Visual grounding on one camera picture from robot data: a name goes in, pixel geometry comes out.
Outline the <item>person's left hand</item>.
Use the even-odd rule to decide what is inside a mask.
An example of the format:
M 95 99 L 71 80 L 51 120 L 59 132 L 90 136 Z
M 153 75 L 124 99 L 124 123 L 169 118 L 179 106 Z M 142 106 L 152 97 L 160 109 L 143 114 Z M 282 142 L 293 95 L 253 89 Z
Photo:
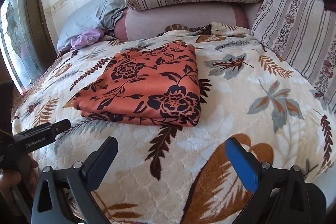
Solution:
M 24 183 L 32 198 L 35 197 L 35 192 L 38 185 L 39 176 L 36 172 L 36 168 L 39 166 L 38 162 L 34 159 L 30 159 L 30 174 L 28 178 L 24 179 Z M 13 202 L 13 195 L 10 191 L 12 186 L 18 185 L 22 180 L 22 176 L 15 170 L 3 170 L 1 169 L 1 196 L 7 203 Z

